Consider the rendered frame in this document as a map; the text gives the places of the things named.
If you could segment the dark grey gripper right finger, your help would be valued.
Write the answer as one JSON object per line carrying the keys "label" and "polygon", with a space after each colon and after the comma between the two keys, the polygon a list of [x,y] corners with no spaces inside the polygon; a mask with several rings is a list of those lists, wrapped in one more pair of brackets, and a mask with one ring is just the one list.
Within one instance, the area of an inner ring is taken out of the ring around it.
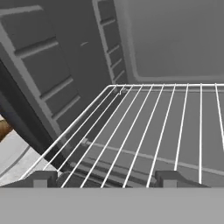
{"label": "dark grey gripper right finger", "polygon": [[182,176],[178,171],[155,171],[155,187],[163,188],[208,188],[208,185],[203,185],[198,182]]}

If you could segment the brown baguette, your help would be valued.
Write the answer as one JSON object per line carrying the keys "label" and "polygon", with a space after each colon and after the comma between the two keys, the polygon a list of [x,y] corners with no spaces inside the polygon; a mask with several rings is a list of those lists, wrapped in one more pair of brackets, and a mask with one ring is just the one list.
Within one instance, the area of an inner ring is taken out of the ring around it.
{"label": "brown baguette", "polygon": [[6,120],[0,121],[0,142],[13,130]]}

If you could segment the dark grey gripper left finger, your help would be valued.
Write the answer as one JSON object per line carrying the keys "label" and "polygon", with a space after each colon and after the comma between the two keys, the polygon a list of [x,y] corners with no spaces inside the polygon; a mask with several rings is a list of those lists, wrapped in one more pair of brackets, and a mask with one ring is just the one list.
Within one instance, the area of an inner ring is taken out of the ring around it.
{"label": "dark grey gripper left finger", "polygon": [[56,171],[35,171],[27,178],[2,185],[4,188],[50,188],[57,186],[58,173]]}

